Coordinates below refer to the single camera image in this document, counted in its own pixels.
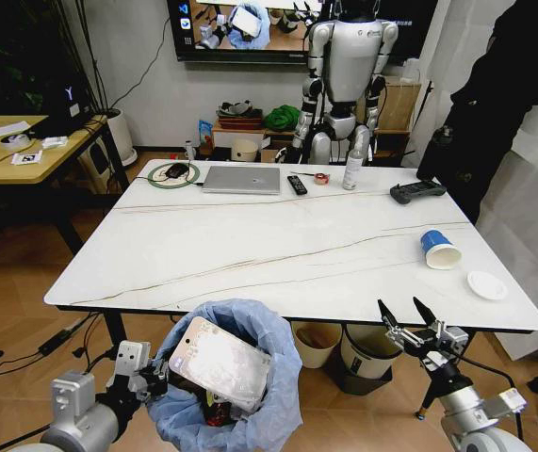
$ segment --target remote control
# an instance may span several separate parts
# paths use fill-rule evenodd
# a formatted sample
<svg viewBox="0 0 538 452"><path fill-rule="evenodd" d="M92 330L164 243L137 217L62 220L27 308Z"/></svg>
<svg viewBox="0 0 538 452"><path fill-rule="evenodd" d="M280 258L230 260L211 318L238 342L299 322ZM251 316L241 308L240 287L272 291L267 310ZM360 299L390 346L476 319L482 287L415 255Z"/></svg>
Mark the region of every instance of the remote control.
<svg viewBox="0 0 538 452"><path fill-rule="evenodd" d="M298 196L305 195L306 193L308 193L308 190L298 176L287 176L287 180L289 181L291 186L293 186L294 191Z"/></svg>
<svg viewBox="0 0 538 452"><path fill-rule="evenodd" d="M447 193L447 188L433 181L417 182L407 186L398 184L390 188L390 195L399 204L408 204L413 198L420 196L442 196L445 193Z"/></svg>

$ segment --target monitor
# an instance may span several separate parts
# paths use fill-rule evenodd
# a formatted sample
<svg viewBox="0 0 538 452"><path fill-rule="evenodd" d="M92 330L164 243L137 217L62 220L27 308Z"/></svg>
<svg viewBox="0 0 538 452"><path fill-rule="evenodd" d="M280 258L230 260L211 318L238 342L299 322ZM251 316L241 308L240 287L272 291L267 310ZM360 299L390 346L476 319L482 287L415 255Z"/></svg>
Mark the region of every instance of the monitor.
<svg viewBox="0 0 538 452"><path fill-rule="evenodd" d="M419 57L437 3L382 0L378 18L399 26L392 63ZM318 0L168 0L168 6L179 61L290 64L306 63L303 19L316 19L321 9Z"/></svg>

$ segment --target tape roll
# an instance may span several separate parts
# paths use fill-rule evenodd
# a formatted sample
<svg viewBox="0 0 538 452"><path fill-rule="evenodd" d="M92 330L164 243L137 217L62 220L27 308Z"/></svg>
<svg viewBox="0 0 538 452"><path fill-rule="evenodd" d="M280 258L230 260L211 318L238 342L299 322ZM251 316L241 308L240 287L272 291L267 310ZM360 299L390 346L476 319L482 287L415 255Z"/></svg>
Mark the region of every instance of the tape roll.
<svg viewBox="0 0 538 452"><path fill-rule="evenodd" d="M24 134L9 135L1 139L1 144L8 151L17 153L32 146L32 144L34 144L34 140L30 139Z"/></svg>
<svg viewBox="0 0 538 452"><path fill-rule="evenodd" d="M329 174L323 174L322 172L315 174L315 184L318 186L326 186L329 184Z"/></svg>

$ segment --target blue paper cup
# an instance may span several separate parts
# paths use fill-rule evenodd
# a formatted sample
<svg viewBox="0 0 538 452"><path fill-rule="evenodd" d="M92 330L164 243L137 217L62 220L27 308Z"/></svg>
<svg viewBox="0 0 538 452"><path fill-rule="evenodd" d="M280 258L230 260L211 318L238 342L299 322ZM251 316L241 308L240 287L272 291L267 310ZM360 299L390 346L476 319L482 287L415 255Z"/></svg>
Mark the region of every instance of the blue paper cup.
<svg viewBox="0 0 538 452"><path fill-rule="evenodd" d="M432 229L421 236L426 264L437 270L450 270L461 261L461 252L440 231Z"/></svg>

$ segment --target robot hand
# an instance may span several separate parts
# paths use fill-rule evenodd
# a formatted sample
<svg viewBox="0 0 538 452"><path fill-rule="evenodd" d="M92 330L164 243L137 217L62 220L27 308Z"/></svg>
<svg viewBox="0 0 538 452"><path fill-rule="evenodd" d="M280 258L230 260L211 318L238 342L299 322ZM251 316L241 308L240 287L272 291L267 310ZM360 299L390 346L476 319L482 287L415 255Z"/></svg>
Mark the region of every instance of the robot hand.
<svg viewBox="0 0 538 452"><path fill-rule="evenodd" d="M168 361L149 359L149 342L122 341L106 392L95 396L92 374L69 371L51 383L54 420L41 444L13 452L105 452L133 414L168 391Z"/></svg>
<svg viewBox="0 0 538 452"><path fill-rule="evenodd" d="M417 357L432 380L431 390L445 408L441 425L455 451L530 452L518 438L495 428L499 419L520 413L526 400L511 388L487 400L480 398L472 380L461 374L453 363L463 351L468 335L458 327L448 327L432 311L413 298L427 329L411 332L399 326L397 319L379 299L386 336L411 356Z"/></svg>

